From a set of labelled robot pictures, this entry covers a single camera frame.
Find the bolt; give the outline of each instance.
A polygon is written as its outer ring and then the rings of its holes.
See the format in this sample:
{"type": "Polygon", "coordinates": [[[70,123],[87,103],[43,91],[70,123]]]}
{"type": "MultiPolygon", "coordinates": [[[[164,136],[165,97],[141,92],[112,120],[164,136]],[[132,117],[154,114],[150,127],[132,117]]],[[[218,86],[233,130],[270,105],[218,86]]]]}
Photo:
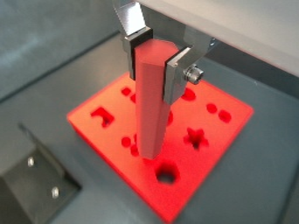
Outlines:
{"type": "Polygon", "coordinates": [[[201,80],[201,76],[202,71],[196,67],[194,64],[192,64],[184,72],[184,79],[193,85],[197,85],[201,80]]]}
{"type": "Polygon", "coordinates": [[[57,186],[54,186],[51,189],[50,189],[50,196],[51,198],[55,200],[58,197],[59,197],[59,189],[57,186]]]}
{"type": "Polygon", "coordinates": [[[33,167],[33,157],[27,157],[27,166],[33,167]]]}

